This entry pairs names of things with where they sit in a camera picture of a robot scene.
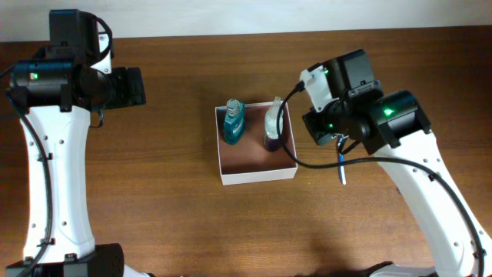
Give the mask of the teal mouthwash bottle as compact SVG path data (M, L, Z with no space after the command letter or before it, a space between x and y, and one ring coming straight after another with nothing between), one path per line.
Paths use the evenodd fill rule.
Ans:
M226 116L224 118L224 139L234 145L241 139L245 127L245 105L237 99L230 99L226 104Z

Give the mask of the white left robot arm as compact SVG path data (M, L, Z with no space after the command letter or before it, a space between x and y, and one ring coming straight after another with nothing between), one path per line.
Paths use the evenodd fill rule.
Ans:
M112 68L109 32L55 38L12 67L8 100L28 150L29 227L8 276L135 276L117 243L99 245L86 199L91 114L145 103L137 68Z

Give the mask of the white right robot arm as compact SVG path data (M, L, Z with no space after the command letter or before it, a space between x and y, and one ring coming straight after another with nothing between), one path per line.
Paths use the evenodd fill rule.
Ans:
M359 276L489 276L491 237L451 177L431 124L405 90L384 94L369 65L316 64L295 87L312 108L303 120L317 144L339 135L361 143L366 158L337 166L376 162L404 197L430 247L434 264L412 268L382 262Z

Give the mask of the blue white toothbrush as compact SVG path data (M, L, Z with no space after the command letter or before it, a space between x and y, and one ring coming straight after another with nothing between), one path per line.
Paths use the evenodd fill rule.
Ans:
M337 161L338 162L343 162L344 161L344 156L343 154L341 153L343 148L344 148L344 145L345 145L345 142L347 141L346 138L344 138L343 136L338 136L337 137ZM339 177L339 180L341 182L342 185L346 185L347 184L347 179L346 179L346 174L345 174L345 170L344 170L344 166L343 165L339 165L337 167L337 172L338 172L338 177Z

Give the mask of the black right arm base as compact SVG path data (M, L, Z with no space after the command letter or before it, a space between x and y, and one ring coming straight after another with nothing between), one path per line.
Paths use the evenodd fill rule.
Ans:
M434 267L415 268L394 264L393 262L382 262L371 266L363 271L366 277L430 277L437 276Z

